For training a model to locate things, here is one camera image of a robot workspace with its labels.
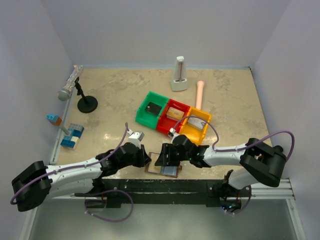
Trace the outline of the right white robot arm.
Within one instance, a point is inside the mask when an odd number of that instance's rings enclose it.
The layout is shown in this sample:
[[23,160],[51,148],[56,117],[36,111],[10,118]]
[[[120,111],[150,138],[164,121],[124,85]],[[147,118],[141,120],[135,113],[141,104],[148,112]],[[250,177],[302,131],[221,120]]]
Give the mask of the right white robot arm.
[[185,135],[179,135],[171,143],[162,145],[155,166],[178,167],[182,161],[189,161],[197,168],[239,166],[240,169],[229,170],[223,180],[212,187],[215,196],[226,199],[256,183],[278,187],[288,158],[281,146],[272,147],[257,138],[233,148],[213,148],[196,145]]

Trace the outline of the brown leather card holder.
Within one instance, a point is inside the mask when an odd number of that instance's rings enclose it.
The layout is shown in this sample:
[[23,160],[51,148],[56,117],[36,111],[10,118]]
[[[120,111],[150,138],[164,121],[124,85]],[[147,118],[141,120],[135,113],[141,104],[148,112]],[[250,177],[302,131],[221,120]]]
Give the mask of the brown leather card holder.
[[161,166],[161,173],[151,173],[148,172],[148,165],[145,166],[145,172],[154,174],[154,175],[159,175],[159,176],[164,176],[164,177],[169,177],[169,178],[177,178],[179,175],[179,172],[182,170],[182,166]]

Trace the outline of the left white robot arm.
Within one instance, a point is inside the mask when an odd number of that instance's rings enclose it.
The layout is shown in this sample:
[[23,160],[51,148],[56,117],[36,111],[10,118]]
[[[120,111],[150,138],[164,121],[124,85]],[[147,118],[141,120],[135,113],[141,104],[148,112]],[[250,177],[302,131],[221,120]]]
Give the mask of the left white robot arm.
[[50,197],[87,194],[95,180],[112,176],[128,166],[142,168],[150,162],[144,145],[137,147],[130,142],[78,163],[48,166],[36,161],[11,181],[14,195],[10,204],[26,212]]

